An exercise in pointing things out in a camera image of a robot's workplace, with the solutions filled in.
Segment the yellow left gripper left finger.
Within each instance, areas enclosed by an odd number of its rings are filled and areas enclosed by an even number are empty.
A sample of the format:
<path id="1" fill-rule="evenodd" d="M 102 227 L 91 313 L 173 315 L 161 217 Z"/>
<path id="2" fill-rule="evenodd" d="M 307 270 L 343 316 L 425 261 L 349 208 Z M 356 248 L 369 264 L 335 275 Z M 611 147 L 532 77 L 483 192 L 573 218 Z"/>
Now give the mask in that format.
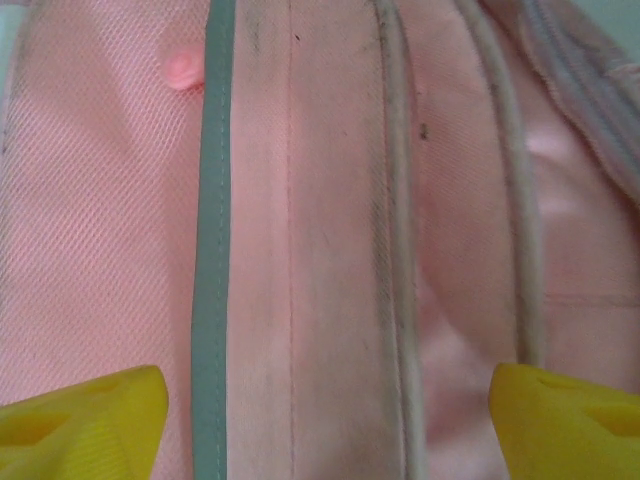
<path id="1" fill-rule="evenodd" d="M 3 406 L 0 480 L 150 480 L 167 412 L 152 365 Z"/>

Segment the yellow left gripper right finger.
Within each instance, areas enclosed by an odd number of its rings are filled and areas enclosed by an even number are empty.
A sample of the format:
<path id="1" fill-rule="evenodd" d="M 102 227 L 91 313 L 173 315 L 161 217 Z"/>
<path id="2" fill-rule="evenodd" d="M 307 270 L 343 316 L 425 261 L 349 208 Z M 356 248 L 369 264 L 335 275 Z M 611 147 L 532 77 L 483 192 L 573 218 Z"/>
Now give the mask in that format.
<path id="1" fill-rule="evenodd" d="M 503 363 L 489 411 L 511 480 L 640 480 L 638 395 Z"/>

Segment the pink student backpack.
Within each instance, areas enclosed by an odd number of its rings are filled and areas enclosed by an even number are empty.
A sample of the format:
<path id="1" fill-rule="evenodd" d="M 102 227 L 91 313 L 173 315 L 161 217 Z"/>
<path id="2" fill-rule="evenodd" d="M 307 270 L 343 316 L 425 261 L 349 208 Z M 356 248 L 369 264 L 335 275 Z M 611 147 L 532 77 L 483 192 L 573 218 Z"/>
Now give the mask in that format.
<path id="1" fill-rule="evenodd" d="M 148 365 L 148 480 L 511 480 L 640 394 L 640 0 L 0 0 L 0 407 Z"/>

